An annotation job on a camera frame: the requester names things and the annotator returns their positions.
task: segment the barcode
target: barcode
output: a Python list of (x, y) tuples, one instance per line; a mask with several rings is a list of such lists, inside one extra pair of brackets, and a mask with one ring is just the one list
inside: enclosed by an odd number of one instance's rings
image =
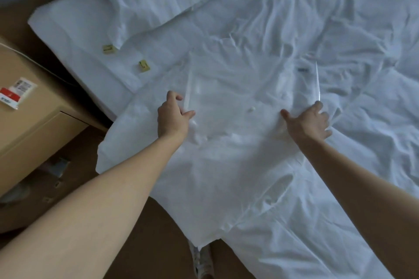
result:
[(22, 79), (20, 79), (13, 85), (14, 92), (18, 94), (20, 97), (22, 97), (23, 94), (26, 93), (31, 87), (32, 84), (29, 84), (28, 82), (25, 82)]

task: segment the yellow tag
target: yellow tag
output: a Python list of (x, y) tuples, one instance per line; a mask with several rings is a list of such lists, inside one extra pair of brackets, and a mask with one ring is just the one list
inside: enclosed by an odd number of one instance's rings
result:
[(102, 50), (104, 54), (113, 54), (117, 51), (117, 48), (115, 48), (113, 44), (108, 44), (102, 46)]
[(141, 69), (141, 72), (147, 72), (150, 70), (146, 60), (141, 60), (139, 62), (139, 68)]

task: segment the shoe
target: shoe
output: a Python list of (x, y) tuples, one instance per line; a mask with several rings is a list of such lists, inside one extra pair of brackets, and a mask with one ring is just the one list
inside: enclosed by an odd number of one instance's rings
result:
[(196, 277), (202, 279), (204, 276), (210, 275), (214, 278), (214, 264), (212, 262), (210, 245), (206, 245), (199, 251), (189, 240), (188, 243), (194, 261)]

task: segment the white cable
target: white cable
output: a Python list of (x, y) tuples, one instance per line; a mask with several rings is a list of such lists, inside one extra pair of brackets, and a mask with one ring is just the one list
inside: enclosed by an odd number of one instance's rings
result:
[(62, 79), (60, 76), (55, 75), (53, 72), (51, 72), (51, 71), (50, 71), (50, 70), (48, 70), (47, 68), (43, 67), (41, 64), (39, 64), (39, 63), (35, 62), (33, 59), (31, 59), (31, 58), (30, 58), (29, 56), (27, 56), (26, 54), (23, 54), (22, 52), (19, 52), (18, 50), (13, 49), (13, 48), (9, 47), (8, 45), (5, 45), (5, 44), (3, 44), (3, 43), (1, 43), (1, 42), (0, 42), (0, 45), (1, 45), (1, 46), (3, 46), (3, 47), (5, 47), (5, 48), (7, 48), (7, 49), (9, 49), (9, 50), (12, 50), (13, 52), (16, 52), (17, 54), (22, 55), (24, 58), (26, 58), (26, 59), (28, 59), (29, 61), (31, 61), (32, 63), (34, 63), (34, 64), (38, 65), (40, 68), (42, 68), (43, 70), (47, 71), (48, 73), (50, 73), (51, 75), (55, 76), (57, 79), (59, 79), (59, 80), (63, 81), (64, 83), (66, 83), (66, 84), (68, 84), (68, 85), (71, 85), (71, 86), (75, 86), (75, 87), (77, 87), (77, 85), (76, 85), (76, 84), (72, 84), (72, 83), (70, 83), (70, 82), (67, 82), (66, 80)]

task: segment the person's right hand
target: person's right hand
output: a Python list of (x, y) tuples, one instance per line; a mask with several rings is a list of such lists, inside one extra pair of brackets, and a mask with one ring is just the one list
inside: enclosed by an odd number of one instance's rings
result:
[(317, 101), (297, 118), (292, 118), (287, 110), (281, 110), (288, 133), (299, 147), (313, 140), (323, 141), (332, 135), (331, 130), (326, 130), (329, 127), (328, 113), (319, 113), (322, 107), (322, 102)]

